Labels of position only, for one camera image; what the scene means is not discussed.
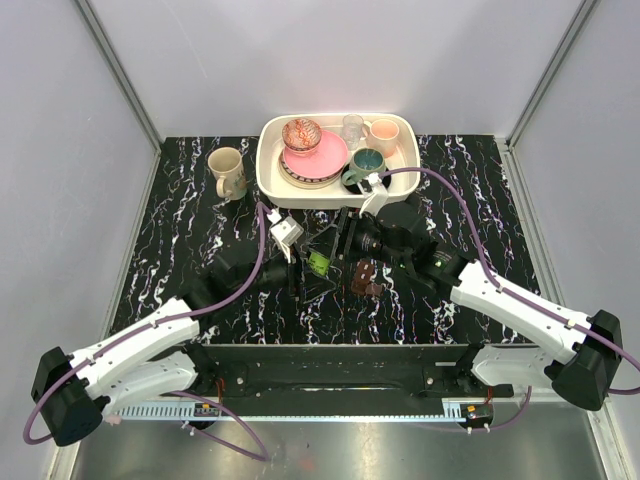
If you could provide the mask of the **green pill bottle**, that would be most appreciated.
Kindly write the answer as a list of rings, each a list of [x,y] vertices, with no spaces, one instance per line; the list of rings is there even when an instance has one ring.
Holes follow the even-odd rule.
[[[326,277],[330,269],[331,259],[316,250],[311,250],[307,263],[316,275]]]

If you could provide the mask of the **brown pill organizer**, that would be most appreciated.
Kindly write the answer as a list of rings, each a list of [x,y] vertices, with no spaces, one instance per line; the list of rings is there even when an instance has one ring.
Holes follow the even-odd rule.
[[[351,291],[359,296],[380,296],[383,287],[374,282],[375,276],[375,262],[373,260],[360,260],[352,277]]]

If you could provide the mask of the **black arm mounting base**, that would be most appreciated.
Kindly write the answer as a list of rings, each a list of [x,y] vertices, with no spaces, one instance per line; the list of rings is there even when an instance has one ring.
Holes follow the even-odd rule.
[[[278,393],[393,392],[427,398],[514,396],[510,383],[489,387],[471,374],[473,345],[213,345],[185,347],[196,390],[225,398]]]

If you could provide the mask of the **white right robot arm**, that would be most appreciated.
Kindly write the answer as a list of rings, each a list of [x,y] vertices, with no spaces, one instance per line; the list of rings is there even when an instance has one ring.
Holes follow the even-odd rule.
[[[622,361],[619,319],[600,310],[588,315],[552,303],[500,275],[480,260],[434,239],[406,203],[377,215],[343,208],[308,248],[329,260],[375,260],[392,266],[427,293],[474,310],[530,340],[523,347],[481,347],[454,371],[466,396],[488,386],[550,388],[588,411],[602,408]]]

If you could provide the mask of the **black saucer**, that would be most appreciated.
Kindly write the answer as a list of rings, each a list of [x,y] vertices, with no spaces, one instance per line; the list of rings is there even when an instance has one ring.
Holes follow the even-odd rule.
[[[391,183],[392,183],[392,177],[391,176],[387,176],[387,177],[382,179],[382,184],[387,189],[390,188]],[[351,193],[353,195],[362,195],[364,193],[370,193],[371,192],[371,185],[369,184],[369,182],[366,179],[363,179],[361,182],[353,184],[353,185],[346,185],[345,183],[343,183],[343,186],[346,188],[346,190],[349,193]]]

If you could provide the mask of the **white rectangular basin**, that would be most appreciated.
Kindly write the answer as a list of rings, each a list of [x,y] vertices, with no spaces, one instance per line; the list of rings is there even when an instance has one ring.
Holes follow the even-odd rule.
[[[315,185],[312,189],[305,189],[304,184],[294,185],[294,179],[285,174],[281,166],[284,152],[282,140],[282,128],[295,118],[309,118],[319,124],[323,129],[334,132],[340,138],[343,117],[345,112],[331,113],[298,113],[275,117],[269,120],[262,129],[258,141],[255,169],[256,181],[261,192],[271,202],[282,208],[288,209],[314,209],[337,210],[341,207],[360,208],[364,202],[362,195],[351,193],[336,179],[331,184],[319,188]],[[357,115],[364,120],[373,122],[379,119],[388,119],[399,126],[399,143],[395,153],[386,159],[389,170],[402,167],[419,167],[420,154],[417,139],[411,125],[402,117],[387,113],[358,112]],[[394,174],[385,178],[389,180],[387,203],[405,200],[418,186],[420,177],[417,173]]]

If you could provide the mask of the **teal green mug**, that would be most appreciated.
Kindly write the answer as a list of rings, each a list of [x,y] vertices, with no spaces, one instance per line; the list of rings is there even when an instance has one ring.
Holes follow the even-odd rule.
[[[386,163],[384,155],[372,148],[362,148],[354,152],[347,171],[341,176],[342,184],[347,186],[356,185],[370,174],[384,173]]]

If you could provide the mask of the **pink plate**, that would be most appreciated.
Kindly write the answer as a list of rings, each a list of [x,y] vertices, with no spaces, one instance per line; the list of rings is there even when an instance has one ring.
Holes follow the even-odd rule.
[[[285,147],[283,161],[295,175],[318,180],[330,177],[342,170],[347,162],[348,149],[336,133],[324,130],[318,147],[309,154],[296,154]]]

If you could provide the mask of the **red patterned glass bowl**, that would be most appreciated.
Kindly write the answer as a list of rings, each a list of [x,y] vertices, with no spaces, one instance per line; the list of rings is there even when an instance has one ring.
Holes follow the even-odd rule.
[[[322,129],[308,118],[294,118],[288,121],[281,130],[285,147],[298,155],[314,152],[322,140]]]

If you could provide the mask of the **peach pink mug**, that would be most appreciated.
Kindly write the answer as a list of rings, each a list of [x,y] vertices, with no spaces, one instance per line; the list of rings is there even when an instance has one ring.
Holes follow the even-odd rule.
[[[395,152],[399,133],[400,128],[396,122],[388,119],[375,120],[369,126],[366,143],[388,158]]]

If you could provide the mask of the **clear glass cup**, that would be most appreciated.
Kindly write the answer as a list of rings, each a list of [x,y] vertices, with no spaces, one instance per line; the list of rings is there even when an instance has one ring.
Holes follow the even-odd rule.
[[[343,118],[341,138],[350,151],[356,150],[370,133],[371,123],[357,114],[349,114]]]

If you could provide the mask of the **beige floral mug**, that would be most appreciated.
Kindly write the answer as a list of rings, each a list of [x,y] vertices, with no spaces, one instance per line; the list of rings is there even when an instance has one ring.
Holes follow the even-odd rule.
[[[231,147],[221,147],[207,158],[208,167],[215,178],[216,193],[220,198],[241,200],[247,193],[247,180],[241,153]]]

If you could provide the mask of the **right orange power connector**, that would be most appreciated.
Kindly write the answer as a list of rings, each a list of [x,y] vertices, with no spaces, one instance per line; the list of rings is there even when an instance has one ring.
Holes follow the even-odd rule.
[[[469,421],[483,420],[488,421],[493,417],[493,406],[489,403],[468,404],[463,408],[464,416]]]

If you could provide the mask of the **left aluminium frame post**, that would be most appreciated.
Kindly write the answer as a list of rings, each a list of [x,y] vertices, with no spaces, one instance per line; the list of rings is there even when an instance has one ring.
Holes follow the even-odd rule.
[[[156,153],[160,152],[164,140],[136,92],[93,3],[87,0],[73,0],[72,4],[77,9],[144,136],[153,150]]]

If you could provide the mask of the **right aluminium frame post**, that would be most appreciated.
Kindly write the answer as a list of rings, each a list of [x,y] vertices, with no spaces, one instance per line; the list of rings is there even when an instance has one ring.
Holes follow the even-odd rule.
[[[505,137],[504,143],[508,151],[513,151],[522,138],[599,4],[599,0],[582,0],[579,2],[575,13],[558,41],[522,112],[518,116],[510,133]]]

